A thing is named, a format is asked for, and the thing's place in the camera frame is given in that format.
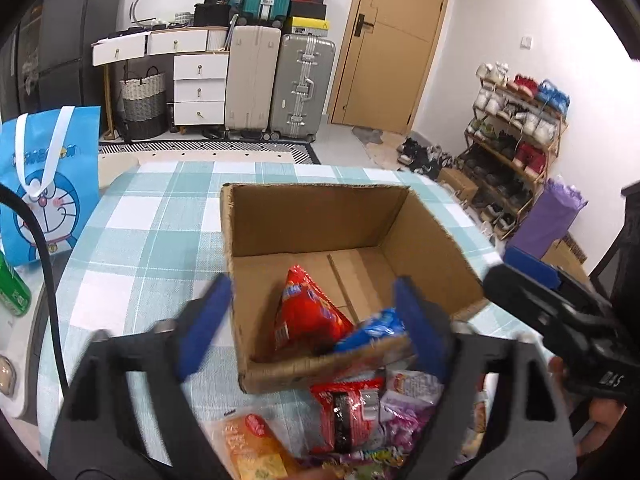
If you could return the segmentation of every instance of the silver suitcase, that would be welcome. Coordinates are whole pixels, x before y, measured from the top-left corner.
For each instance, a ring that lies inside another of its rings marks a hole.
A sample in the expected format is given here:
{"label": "silver suitcase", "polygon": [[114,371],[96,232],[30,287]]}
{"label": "silver suitcase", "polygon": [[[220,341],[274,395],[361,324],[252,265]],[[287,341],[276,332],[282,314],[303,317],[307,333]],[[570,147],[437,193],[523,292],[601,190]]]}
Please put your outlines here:
{"label": "silver suitcase", "polygon": [[271,103],[271,138],[316,139],[334,66],[333,41],[286,34]]}
{"label": "silver suitcase", "polygon": [[228,130],[267,129],[279,46],[277,28],[234,28],[226,75]]}

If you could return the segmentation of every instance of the door frame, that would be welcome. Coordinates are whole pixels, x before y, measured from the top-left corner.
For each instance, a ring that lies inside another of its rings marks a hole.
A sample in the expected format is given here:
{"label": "door frame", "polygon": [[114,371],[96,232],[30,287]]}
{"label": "door frame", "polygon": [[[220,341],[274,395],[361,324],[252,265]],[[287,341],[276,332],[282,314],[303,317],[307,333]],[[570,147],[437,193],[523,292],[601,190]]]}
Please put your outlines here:
{"label": "door frame", "polygon": [[[418,111],[418,106],[420,105],[420,101],[422,100],[422,94],[424,93],[424,88],[427,85],[427,79],[429,78],[429,74],[431,72],[431,65],[433,64],[433,58],[436,54],[436,49],[438,48],[438,43],[440,41],[440,35],[442,33],[442,24],[444,23],[444,17],[447,13],[447,7],[449,6],[449,0],[444,0],[442,2],[442,9],[440,10],[440,17],[438,19],[438,27],[436,28],[436,34],[434,37],[433,44],[431,45],[431,51],[429,53],[429,58],[427,60],[427,65],[424,70],[424,75],[422,76],[422,81],[420,83],[420,90],[415,98],[414,107],[411,112],[411,119],[409,123],[404,128],[404,134],[407,134],[414,127],[415,121],[415,113]],[[340,54],[338,55],[338,65],[335,69],[334,81],[332,83],[331,94],[329,97],[329,105],[327,107],[327,114],[329,115],[329,123],[334,122],[334,112],[335,112],[335,104],[338,99],[338,91],[340,90],[340,85],[342,83],[342,76],[344,75],[344,66],[347,62],[347,54],[349,53],[349,47],[351,46],[351,38],[353,37],[353,31],[356,24],[356,16],[358,15],[358,8],[360,7],[360,0],[351,0],[351,7],[349,9],[349,16],[347,18],[347,24],[344,27],[344,36],[342,37],[342,44],[340,46]]]}

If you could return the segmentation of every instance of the purple trash bag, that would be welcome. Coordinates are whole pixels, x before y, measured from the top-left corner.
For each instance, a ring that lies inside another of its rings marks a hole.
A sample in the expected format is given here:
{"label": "purple trash bag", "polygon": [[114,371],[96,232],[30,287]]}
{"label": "purple trash bag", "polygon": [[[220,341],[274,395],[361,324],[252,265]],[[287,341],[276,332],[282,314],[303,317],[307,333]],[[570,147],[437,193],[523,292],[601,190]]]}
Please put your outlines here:
{"label": "purple trash bag", "polygon": [[580,210],[588,204],[577,189],[561,178],[550,178],[529,215],[508,246],[541,259],[556,240],[563,238]]}

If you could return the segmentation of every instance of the doraemon face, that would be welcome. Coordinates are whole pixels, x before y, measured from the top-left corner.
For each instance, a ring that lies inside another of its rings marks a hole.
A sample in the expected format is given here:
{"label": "doraemon face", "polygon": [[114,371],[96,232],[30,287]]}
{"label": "doraemon face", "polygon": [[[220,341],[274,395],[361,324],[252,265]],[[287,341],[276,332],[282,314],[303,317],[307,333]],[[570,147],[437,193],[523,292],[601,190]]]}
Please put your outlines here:
{"label": "doraemon face", "polygon": [[[42,171],[31,173],[25,180],[40,185]],[[56,173],[38,197],[31,197],[22,190],[22,200],[29,206],[42,228],[47,242],[56,242],[68,238],[78,222],[78,195],[71,183],[61,174]],[[15,218],[20,234],[30,244],[34,244],[31,231],[21,218]]]}

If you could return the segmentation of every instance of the plaid tablecloth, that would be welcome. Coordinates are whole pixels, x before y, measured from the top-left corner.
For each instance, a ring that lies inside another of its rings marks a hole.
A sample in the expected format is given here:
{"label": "plaid tablecloth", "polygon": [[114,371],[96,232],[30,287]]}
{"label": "plaid tablecloth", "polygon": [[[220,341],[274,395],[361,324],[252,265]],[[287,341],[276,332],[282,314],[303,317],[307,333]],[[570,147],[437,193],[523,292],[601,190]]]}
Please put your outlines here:
{"label": "plaid tablecloth", "polygon": [[[58,287],[60,333],[69,378],[94,330],[113,335],[144,332],[173,317],[199,297],[216,272],[225,270],[220,229],[220,189],[227,182],[336,182],[411,186],[449,231],[482,277],[500,261],[466,213],[437,184],[413,173],[330,166],[159,162],[145,164],[114,181],[102,197],[73,250]],[[509,337],[528,327],[491,305],[473,319],[484,334]],[[148,393],[140,374],[130,374],[138,421],[150,454],[166,460]],[[230,323],[215,336],[200,373],[184,384],[198,420],[255,403],[277,406],[279,436],[294,452],[308,447],[305,426],[315,403],[303,391],[249,396],[238,388]],[[47,328],[38,374],[38,426],[43,456],[49,452],[62,394]]]}

